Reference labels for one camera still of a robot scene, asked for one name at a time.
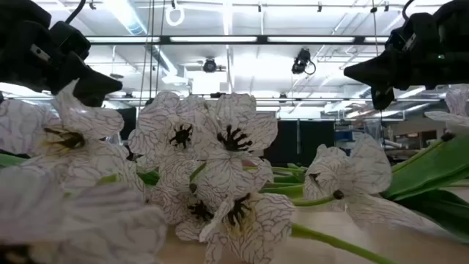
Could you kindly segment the clear glass vase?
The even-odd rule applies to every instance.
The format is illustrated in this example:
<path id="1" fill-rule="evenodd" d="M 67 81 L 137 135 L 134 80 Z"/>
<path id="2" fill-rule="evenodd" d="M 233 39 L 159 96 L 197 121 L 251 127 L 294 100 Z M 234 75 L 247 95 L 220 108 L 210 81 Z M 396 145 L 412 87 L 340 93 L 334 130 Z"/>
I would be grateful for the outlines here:
<path id="1" fill-rule="evenodd" d="M 364 133 L 374 138 L 381 147 L 385 146 L 385 134 L 383 122 L 381 119 L 366 119 L 363 121 Z"/>

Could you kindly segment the black monitor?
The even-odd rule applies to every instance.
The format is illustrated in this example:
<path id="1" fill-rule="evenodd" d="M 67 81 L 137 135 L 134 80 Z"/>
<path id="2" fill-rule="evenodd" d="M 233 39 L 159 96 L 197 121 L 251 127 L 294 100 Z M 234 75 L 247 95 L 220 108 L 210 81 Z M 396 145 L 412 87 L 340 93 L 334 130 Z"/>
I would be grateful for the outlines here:
<path id="1" fill-rule="evenodd" d="M 124 127 L 119 132 L 122 140 L 127 140 L 130 133 L 136 128 L 137 108 L 117 109 L 124 120 Z"/>

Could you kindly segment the white artificial flower bunch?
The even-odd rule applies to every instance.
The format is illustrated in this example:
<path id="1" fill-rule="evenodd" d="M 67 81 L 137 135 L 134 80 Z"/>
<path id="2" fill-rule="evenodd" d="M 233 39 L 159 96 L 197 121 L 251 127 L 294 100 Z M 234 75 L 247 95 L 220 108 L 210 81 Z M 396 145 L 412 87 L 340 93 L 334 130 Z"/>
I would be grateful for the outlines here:
<path id="1" fill-rule="evenodd" d="M 127 144 L 114 109 L 84 105 L 70 82 L 50 107 L 0 103 L 0 264 L 160 264 L 169 228 L 205 246 L 204 264 L 230 252 L 271 264 L 289 237 L 329 243 L 380 264 L 389 259 L 296 223 L 299 208 L 346 212 L 365 229 L 414 229 L 461 242 L 381 196 L 393 167 L 369 134 L 351 150 L 321 144 L 308 167 L 288 166 L 280 187 L 259 156 L 277 137 L 276 116 L 248 94 L 216 100 L 159 92 Z M 465 90 L 448 94 L 439 141 L 469 135 Z"/>

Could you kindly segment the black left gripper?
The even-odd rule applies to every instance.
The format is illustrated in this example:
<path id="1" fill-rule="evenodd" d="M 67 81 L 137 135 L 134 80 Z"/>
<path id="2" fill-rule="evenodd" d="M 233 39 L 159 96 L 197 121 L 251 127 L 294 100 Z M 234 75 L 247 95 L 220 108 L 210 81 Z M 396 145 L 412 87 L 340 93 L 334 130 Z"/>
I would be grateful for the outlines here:
<path id="1" fill-rule="evenodd" d="M 67 84 L 73 82 L 73 95 L 84 105 L 101 107 L 107 94 L 122 89 L 122 82 L 93 70 L 84 63 L 89 55 L 90 43 L 79 34 L 53 36 L 54 48 L 43 63 L 44 82 L 48 90 L 57 95 Z"/>

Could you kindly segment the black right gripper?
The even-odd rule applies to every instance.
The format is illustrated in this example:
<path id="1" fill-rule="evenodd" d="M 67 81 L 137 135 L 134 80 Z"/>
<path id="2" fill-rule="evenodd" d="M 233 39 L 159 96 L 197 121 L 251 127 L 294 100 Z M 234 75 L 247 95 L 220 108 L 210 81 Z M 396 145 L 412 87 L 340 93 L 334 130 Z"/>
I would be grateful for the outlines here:
<path id="1" fill-rule="evenodd" d="M 384 51 L 375 58 L 345 67 L 344 75 L 372 88 L 372 102 L 376 110 L 386 109 L 395 99 L 394 89 L 410 86 L 429 86 L 437 66 L 427 58 L 417 59 L 409 53 Z"/>

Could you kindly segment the black overhead light bar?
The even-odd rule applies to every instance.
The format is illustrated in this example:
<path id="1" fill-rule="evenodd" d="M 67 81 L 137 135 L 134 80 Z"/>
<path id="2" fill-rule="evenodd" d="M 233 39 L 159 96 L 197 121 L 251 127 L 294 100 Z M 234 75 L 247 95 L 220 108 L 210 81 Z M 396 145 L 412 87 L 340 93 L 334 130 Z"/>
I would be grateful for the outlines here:
<path id="1" fill-rule="evenodd" d="M 387 36 L 364 35 L 215 35 L 215 36 L 88 36 L 92 45 L 374 45 Z"/>

